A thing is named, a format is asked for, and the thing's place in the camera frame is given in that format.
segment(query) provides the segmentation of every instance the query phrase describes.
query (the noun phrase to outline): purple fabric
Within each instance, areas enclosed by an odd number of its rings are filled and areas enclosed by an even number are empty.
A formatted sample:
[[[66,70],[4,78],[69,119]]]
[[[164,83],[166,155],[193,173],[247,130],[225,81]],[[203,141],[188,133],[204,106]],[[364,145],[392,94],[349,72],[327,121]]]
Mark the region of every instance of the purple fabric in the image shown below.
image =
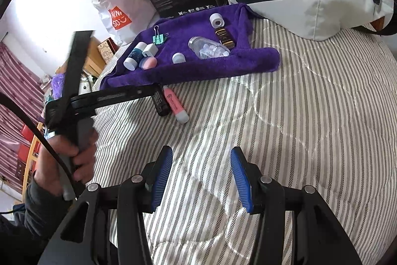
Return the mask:
[[[51,80],[52,97],[57,100],[62,97],[62,90],[64,88],[65,73],[55,75]]]
[[[189,49],[188,42],[194,36],[219,41],[209,20],[211,14],[216,12],[223,16],[225,27],[235,40],[236,47],[231,50],[229,57],[202,60]],[[149,28],[136,37],[120,57],[113,71],[104,77],[100,88],[141,86],[152,83],[168,85],[275,71],[280,63],[280,56],[276,49],[272,47],[251,49],[250,47],[248,37],[253,31],[249,20],[251,15],[251,10],[245,4],[233,4],[202,10],[171,20],[160,19],[156,23],[159,26],[159,33],[169,33],[169,36],[163,45],[158,46],[157,67],[129,71],[123,65],[124,60],[138,42],[152,43],[154,30]],[[185,55],[185,63],[172,63],[172,56],[177,52]]]

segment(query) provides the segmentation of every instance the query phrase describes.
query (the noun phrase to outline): metal screw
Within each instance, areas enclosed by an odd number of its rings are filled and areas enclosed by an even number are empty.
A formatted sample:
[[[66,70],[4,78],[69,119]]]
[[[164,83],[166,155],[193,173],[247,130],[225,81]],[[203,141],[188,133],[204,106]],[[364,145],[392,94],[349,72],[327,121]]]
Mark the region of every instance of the metal screw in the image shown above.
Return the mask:
[[[305,190],[306,193],[308,193],[308,194],[313,194],[313,193],[316,191],[316,189],[315,189],[314,187],[312,187],[312,186],[305,186],[305,187],[304,187],[304,190]]]
[[[142,182],[142,180],[143,180],[143,177],[142,177],[142,175],[134,175],[132,178],[131,178],[131,181],[133,182],[133,183],[140,183],[140,182]]]
[[[94,191],[98,190],[98,188],[99,188],[98,184],[92,183],[92,184],[90,184],[90,185],[88,186],[88,191],[94,192]]]
[[[271,183],[271,177],[269,177],[269,176],[261,176],[261,182],[262,183],[264,183],[264,184],[269,184],[269,183]]]

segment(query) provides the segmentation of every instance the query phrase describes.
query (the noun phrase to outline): sleeve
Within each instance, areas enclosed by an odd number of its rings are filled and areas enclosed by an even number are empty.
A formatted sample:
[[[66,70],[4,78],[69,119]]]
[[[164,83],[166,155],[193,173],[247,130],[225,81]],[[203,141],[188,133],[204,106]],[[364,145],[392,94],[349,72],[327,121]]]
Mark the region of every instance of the sleeve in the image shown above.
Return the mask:
[[[63,197],[55,197],[41,188],[32,177],[25,198],[25,227],[34,235],[50,239],[71,206]]]

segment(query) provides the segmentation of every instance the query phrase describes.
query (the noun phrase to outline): bed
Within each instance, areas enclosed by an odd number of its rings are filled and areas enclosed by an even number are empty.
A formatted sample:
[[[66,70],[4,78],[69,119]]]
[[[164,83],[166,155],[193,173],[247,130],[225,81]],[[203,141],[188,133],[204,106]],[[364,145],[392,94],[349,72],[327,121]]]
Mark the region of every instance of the bed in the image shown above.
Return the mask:
[[[144,215],[153,263],[247,264],[259,217],[238,200],[230,150],[240,146],[282,185],[315,186],[363,264],[376,264],[397,234],[397,62],[378,36],[343,30],[314,42],[269,20],[253,24],[252,47],[280,52],[276,72],[171,86],[191,117],[186,125],[159,117],[150,98],[98,109],[93,182],[120,184],[169,145],[163,201]],[[291,231],[286,213],[283,264]]]

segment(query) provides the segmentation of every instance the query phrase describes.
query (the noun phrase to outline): wooden chair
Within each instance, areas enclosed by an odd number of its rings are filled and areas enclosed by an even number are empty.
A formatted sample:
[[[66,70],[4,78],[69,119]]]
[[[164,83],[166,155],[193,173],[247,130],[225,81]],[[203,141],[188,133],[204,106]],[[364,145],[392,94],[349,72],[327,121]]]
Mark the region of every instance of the wooden chair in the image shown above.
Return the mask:
[[[39,131],[41,131],[42,127],[43,127],[43,123],[38,123],[37,129]],[[37,137],[33,136],[32,143],[30,144],[29,153],[27,155],[25,174],[23,175],[22,202],[25,201],[25,193],[26,193],[30,168],[31,168],[33,162],[37,162],[37,157],[34,155],[34,149],[35,149],[37,143],[39,143]]]

